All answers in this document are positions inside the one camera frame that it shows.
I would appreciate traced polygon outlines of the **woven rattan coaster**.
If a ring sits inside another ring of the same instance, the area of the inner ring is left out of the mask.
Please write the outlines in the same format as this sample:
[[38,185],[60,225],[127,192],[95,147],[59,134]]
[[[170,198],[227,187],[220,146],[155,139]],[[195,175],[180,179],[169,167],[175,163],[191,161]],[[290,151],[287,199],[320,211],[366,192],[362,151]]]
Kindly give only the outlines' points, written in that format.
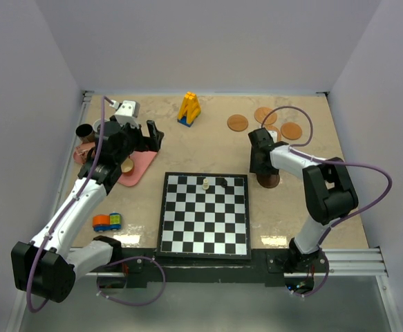
[[269,107],[259,107],[254,112],[254,119],[264,125],[272,125],[277,121],[277,114]]
[[271,135],[274,142],[279,142],[282,139],[281,132],[275,126],[267,125],[265,128],[268,131],[268,133]]

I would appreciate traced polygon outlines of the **light wooden coaster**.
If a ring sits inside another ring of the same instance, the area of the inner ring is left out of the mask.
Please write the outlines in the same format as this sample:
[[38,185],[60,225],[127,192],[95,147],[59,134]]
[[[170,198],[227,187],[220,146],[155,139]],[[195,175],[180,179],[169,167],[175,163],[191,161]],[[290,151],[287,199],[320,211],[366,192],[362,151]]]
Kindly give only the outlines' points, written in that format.
[[286,122],[281,125],[281,134],[288,140],[298,140],[302,137],[302,128],[294,122]]
[[244,131],[248,128],[248,125],[248,119],[241,114],[234,114],[227,119],[227,126],[232,131]]

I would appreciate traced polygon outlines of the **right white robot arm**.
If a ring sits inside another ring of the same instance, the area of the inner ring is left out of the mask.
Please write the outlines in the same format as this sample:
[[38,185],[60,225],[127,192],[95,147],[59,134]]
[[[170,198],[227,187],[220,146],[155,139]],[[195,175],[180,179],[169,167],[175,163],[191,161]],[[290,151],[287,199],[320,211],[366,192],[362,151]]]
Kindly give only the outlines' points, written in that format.
[[308,218],[301,231],[289,242],[286,272],[302,272],[319,256],[321,238],[331,223],[358,207],[357,193],[344,161],[338,157],[316,159],[300,156],[283,141],[275,142],[265,128],[248,134],[251,143],[250,172],[260,186],[274,188],[281,170],[303,181]]

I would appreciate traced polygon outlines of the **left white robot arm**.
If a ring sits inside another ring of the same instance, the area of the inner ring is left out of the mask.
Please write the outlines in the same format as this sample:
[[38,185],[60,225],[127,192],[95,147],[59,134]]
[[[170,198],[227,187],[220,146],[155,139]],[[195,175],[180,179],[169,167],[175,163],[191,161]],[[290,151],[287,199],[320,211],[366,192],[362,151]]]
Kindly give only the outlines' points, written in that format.
[[163,132],[147,121],[148,136],[140,127],[109,120],[96,134],[95,147],[86,156],[72,192],[52,219],[29,242],[17,242],[11,250],[12,271],[17,289],[44,301],[63,302],[75,282],[104,267],[118,270],[123,263],[118,240],[98,236],[87,246],[71,252],[84,222],[109,195],[122,175],[122,163],[135,151],[158,152]]

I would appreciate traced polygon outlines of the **orange cup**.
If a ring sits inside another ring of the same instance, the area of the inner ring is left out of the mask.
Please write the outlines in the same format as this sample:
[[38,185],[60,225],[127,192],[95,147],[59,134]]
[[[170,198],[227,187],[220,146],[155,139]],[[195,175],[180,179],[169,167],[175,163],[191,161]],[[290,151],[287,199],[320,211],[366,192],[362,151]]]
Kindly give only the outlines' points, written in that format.
[[120,167],[123,175],[130,176],[135,170],[135,163],[132,159],[127,158]]

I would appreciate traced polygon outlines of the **dark brown cup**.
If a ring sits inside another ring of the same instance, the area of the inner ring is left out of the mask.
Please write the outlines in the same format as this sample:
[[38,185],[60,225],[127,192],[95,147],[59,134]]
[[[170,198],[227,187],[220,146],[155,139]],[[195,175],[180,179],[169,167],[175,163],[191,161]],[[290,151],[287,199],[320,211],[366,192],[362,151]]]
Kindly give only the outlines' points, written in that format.
[[84,144],[95,141],[95,132],[91,124],[81,124],[76,128],[75,134]]

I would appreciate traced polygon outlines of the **pink plastic tray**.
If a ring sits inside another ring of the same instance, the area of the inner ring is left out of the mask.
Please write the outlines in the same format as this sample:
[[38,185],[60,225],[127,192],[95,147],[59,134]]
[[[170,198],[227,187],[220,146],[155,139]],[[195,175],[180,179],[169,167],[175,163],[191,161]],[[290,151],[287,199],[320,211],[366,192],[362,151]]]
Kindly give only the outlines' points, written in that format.
[[[79,165],[83,165],[89,150],[95,147],[95,143],[82,143],[75,147],[73,152],[73,160]],[[148,167],[153,162],[157,153],[153,151],[133,152],[129,158],[132,160],[133,167],[127,171],[125,166],[122,166],[123,172],[118,179],[118,183],[125,187],[133,187],[137,185],[144,176]]]

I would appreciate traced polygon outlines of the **yellow blue block structure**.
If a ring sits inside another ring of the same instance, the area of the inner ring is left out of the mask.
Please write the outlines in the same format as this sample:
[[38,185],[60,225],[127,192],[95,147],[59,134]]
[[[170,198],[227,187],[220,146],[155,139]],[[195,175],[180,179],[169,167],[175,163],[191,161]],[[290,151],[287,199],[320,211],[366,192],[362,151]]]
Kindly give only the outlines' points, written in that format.
[[186,127],[190,127],[200,113],[201,109],[197,95],[190,91],[186,92],[178,112],[177,121]]

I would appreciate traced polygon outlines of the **grey printed mug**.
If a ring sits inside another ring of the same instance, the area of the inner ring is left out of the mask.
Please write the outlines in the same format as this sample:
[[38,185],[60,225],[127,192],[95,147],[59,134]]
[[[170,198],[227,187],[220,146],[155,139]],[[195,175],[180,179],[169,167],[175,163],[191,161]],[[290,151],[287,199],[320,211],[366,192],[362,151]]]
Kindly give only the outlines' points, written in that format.
[[95,133],[98,133],[98,132],[99,132],[100,127],[101,127],[101,123],[102,123],[102,121],[101,121],[100,119],[96,120],[96,121],[93,123],[93,130],[94,130]]

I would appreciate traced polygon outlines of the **white chess piece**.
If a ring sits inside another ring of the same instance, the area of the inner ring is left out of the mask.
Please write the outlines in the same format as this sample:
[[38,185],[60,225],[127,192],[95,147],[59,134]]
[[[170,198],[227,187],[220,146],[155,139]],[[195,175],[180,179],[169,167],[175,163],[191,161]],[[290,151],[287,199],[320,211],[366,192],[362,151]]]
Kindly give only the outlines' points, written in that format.
[[203,179],[202,189],[205,191],[209,189],[209,180],[207,178]]

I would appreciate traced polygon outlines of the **orange blue toy car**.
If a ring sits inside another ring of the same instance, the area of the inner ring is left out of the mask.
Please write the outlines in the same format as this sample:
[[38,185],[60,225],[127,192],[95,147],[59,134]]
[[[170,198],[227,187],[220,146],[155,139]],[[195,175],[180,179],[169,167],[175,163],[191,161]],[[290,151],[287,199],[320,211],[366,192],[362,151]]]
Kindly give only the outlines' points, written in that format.
[[95,232],[116,231],[122,228],[122,215],[117,212],[99,214],[93,217],[92,222]]

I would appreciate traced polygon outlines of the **black white chessboard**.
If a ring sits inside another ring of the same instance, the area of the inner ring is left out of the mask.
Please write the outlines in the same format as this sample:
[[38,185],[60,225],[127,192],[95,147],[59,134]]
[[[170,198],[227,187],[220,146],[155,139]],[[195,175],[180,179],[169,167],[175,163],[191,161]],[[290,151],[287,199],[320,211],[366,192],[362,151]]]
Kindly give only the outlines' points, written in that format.
[[[227,187],[220,186],[220,178],[227,179]],[[156,250],[165,257],[250,259],[247,175],[167,172]]]

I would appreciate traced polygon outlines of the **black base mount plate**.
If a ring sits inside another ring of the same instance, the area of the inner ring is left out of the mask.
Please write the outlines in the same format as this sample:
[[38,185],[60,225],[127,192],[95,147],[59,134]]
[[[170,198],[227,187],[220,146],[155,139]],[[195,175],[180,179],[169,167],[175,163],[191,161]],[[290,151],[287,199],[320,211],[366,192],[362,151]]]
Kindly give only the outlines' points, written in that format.
[[128,288],[149,282],[197,284],[263,284],[307,293],[319,273],[328,276],[329,262],[322,250],[304,258],[291,249],[253,249],[250,259],[158,256],[155,248],[124,248],[124,262],[96,268],[100,276],[123,277]]

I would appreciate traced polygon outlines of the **aluminium rail frame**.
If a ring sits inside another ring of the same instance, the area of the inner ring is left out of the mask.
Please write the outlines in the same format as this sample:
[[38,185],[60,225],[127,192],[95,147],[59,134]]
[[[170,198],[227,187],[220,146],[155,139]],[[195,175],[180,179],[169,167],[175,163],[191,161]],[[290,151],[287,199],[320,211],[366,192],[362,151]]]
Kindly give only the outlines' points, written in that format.
[[328,249],[324,253],[329,261],[329,275],[369,276],[388,275],[382,252],[379,248]]

